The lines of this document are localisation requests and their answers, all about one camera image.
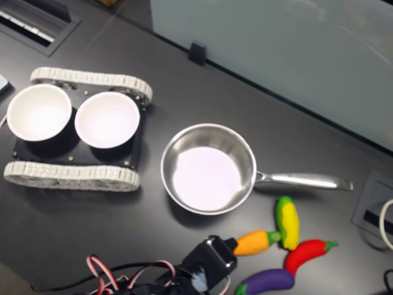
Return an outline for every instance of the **toy chili pepper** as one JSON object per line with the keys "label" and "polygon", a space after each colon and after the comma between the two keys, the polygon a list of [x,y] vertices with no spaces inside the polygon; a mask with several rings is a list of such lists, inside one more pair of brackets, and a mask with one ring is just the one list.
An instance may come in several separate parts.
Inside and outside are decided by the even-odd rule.
{"label": "toy chili pepper", "polygon": [[280,232],[265,232],[256,230],[238,239],[235,255],[257,254],[268,249],[273,243],[281,240]]}
{"label": "toy chili pepper", "polygon": [[285,269],[295,276],[297,269],[305,262],[325,255],[332,247],[338,246],[337,241],[324,242],[321,240],[309,240],[298,245],[289,253],[285,261]]}
{"label": "toy chili pepper", "polygon": [[288,290],[295,284],[294,276],[286,269],[270,269],[244,280],[236,295],[255,295],[265,291]]}

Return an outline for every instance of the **black cable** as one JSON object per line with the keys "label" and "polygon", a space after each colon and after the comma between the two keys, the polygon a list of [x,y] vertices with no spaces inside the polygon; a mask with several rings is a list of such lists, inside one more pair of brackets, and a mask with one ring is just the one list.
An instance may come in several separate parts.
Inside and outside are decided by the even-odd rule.
{"label": "black cable", "polygon": [[[111,268],[110,270],[111,270],[112,272],[116,272],[116,271],[118,271],[118,270],[129,269],[129,268],[132,268],[132,267],[148,267],[148,266],[160,267],[160,268],[162,268],[162,269],[166,269],[166,268],[167,268],[167,266],[162,265],[161,262],[153,262],[153,263],[151,263],[151,262],[137,262],[137,263],[129,263],[129,264],[124,264],[124,265],[120,265],[120,266],[117,266],[117,267],[113,267],[113,268]],[[192,277],[192,274],[191,274],[190,272],[188,272],[188,271],[186,271],[186,270],[184,270],[184,269],[180,269],[180,268],[178,268],[178,267],[174,267],[174,268],[175,268],[177,271],[182,272],[182,273],[185,273],[185,274],[187,274],[189,277]],[[101,275],[103,275],[103,274],[104,274],[104,272],[101,271],[101,272],[99,273],[99,276],[101,276]],[[83,279],[81,279],[81,280],[79,280],[79,281],[76,281],[75,283],[71,283],[71,284],[68,284],[68,285],[65,285],[65,286],[61,286],[61,287],[56,287],[56,288],[39,289],[39,288],[36,288],[36,287],[34,287],[34,286],[30,286],[30,288],[31,288],[34,292],[37,292],[37,293],[41,293],[41,292],[63,291],[63,290],[67,290],[67,289],[71,289],[71,288],[73,288],[73,287],[79,286],[79,285],[81,285],[81,284],[83,284],[83,283],[86,283],[87,281],[90,281],[90,280],[92,280],[92,279],[94,279],[94,278],[96,278],[94,275],[90,275],[90,276],[85,277],[85,278],[83,278]]]}
{"label": "black cable", "polygon": [[385,283],[386,289],[389,292],[389,294],[393,295],[393,290],[389,285],[389,281],[387,280],[387,275],[389,275],[389,273],[391,272],[393,272],[393,269],[388,269],[387,271],[385,271],[385,273],[383,274],[383,282]]}

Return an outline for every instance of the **dark table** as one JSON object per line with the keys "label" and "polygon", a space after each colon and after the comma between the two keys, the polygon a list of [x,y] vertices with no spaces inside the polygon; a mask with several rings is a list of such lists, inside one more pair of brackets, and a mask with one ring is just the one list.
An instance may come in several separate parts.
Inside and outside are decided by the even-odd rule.
{"label": "dark table", "polygon": [[[88,1],[69,5],[83,21],[50,58],[0,33],[0,71],[15,87],[2,96],[0,116],[16,92],[29,85],[38,66],[144,79],[153,87],[154,98],[139,165],[141,188],[122,194],[51,191],[1,178],[1,262],[38,287],[89,275],[85,257],[92,253],[109,266],[157,259],[176,264],[209,234],[229,238],[273,230],[274,203],[287,194],[297,206],[301,240],[340,241],[328,255],[301,268],[292,294],[384,294],[382,275],[392,267],[392,253],[374,249],[370,244],[382,246],[382,241],[360,231],[351,219],[370,171],[393,177],[391,157],[215,68],[189,62],[185,53]],[[202,122],[226,125],[243,135],[261,171],[337,175],[352,179],[355,189],[261,187],[231,213],[188,213],[166,194],[160,158],[178,131]],[[5,126],[0,130],[0,167],[12,160],[14,144]],[[240,258],[231,292],[254,272],[282,267],[286,254],[274,245],[258,256]],[[96,285],[87,283],[73,291]]]}

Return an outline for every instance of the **toy carrot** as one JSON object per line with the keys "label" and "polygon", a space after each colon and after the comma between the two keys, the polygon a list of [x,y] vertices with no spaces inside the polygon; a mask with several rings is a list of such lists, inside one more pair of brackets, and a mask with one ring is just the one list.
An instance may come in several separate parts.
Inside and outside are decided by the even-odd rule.
{"label": "toy carrot", "polygon": [[305,262],[325,255],[329,250],[338,246],[337,241],[324,242],[321,240],[309,240],[298,245],[298,247],[289,253],[285,261],[285,269],[295,276],[298,268]]}
{"label": "toy carrot", "polygon": [[252,255],[265,251],[273,243],[281,240],[280,232],[256,230],[238,239],[238,246],[233,254]]}

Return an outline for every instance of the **stainless steel saucepan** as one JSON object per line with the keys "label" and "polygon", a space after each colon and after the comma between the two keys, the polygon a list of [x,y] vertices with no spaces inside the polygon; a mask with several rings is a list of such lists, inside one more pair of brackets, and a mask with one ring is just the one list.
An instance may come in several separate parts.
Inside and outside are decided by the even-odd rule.
{"label": "stainless steel saucepan", "polygon": [[353,190],[352,182],[334,176],[259,172],[246,141],[233,130],[216,124],[199,124],[178,133],[164,151],[161,177],[176,203],[205,215],[235,209],[247,199],[255,183]]}

